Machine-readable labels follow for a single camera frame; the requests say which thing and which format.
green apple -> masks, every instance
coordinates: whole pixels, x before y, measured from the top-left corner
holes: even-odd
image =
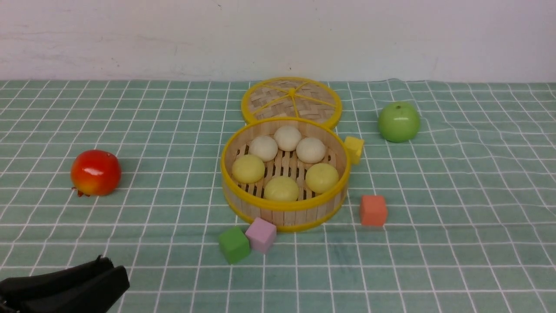
[[[413,139],[421,127],[421,118],[415,107],[405,101],[386,105],[379,114],[379,132],[393,143]]]

steamer lid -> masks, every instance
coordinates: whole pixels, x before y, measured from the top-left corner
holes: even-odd
[[[312,120],[333,129],[340,121],[338,94],[321,82],[302,77],[277,77],[247,90],[241,112],[247,124],[275,117]]]

bamboo steamer basket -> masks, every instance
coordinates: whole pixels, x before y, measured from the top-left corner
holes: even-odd
[[[298,77],[278,77],[250,88],[241,103],[246,126],[226,143],[220,160],[222,189],[230,208],[247,223],[262,218],[279,232],[304,231],[326,222],[342,207],[348,192],[351,171],[350,152],[334,128],[341,116],[341,100],[326,85]],[[249,153],[252,139],[269,135],[284,126],[297,128],[302,137],[320,139],[327,152],[320,163],[336,168],[339,181],[323,194],[315,194],[305,183],[312,164],[297,159],[295,151],[278,151],[274,160],[265,162],[265,174],[252,184],[238,183],[231,175],[234,161]],[[294,179],[299,198],[293,202],[275,202],[263,198],[264,186],[276,176]]]

green cube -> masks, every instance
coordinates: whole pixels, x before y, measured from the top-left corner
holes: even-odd
[[[229,264],[238,263],[251,253],[249,239],[239,226],[234,226],[218,237],[220,251]]]

toy apple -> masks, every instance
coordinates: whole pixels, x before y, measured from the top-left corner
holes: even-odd
[[[415,107],[405,101],[386,105],[379,114],[379,132],[393,143],[413,139],[421,127],[421,118]]]
[[[122,169],[118,158],[103,150],[87,150],[78,155],[71,166],[72,189],[77,196],[108,195],[118,187]]]

